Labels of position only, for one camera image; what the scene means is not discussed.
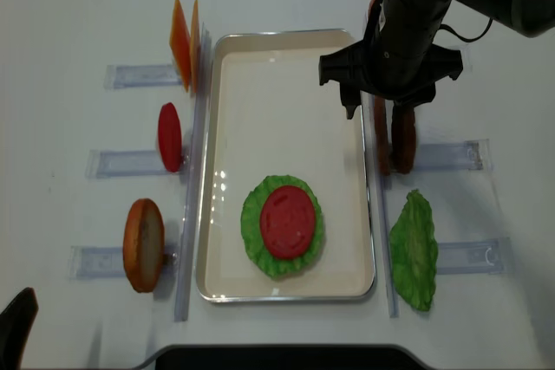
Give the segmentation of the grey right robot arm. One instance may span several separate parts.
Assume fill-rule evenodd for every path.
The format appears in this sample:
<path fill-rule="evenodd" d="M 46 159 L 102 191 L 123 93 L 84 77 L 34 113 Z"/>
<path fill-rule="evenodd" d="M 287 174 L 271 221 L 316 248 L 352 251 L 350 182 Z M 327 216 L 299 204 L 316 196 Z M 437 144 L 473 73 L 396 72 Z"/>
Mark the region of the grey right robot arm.
<path fill-rule="evenodd" d="M 460 51 L 433 43 L 452 1 L 526 37 L 554 26 L 554 0 L 376 0 L 363 39 L 321 56 L 320 84 L 338 82 L 348 109 L 359 105 L 360 92 L 400 107 L 429 103 L 435 83 L 463 69 Z"/>

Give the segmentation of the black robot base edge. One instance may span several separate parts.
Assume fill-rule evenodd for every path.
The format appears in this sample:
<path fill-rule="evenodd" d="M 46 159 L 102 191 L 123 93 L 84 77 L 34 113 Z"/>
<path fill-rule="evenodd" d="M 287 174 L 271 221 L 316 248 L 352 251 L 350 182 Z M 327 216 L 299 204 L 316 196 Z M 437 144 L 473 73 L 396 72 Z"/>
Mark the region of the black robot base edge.
<path fill-rule="evenodd" d="M 395 347 L 333 345 L 175 347 L 157 369 L 423 369 Z"/>

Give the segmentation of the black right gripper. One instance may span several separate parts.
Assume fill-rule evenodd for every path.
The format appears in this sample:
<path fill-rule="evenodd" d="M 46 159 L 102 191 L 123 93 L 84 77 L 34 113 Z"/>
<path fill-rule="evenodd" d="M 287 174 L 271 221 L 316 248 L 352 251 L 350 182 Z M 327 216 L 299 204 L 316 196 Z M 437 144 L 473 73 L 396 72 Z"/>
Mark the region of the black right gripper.
<path fill-rule="evenodd" d="M 452 0 L 375 0 L 364 37 L 319 60 L 319 83 L 336 81 L 346 117 L 361 105 L 360 91 L 419 106 L 435 97 L 435 83 L 457 79 L 461 53 L 433 43 Z"/>

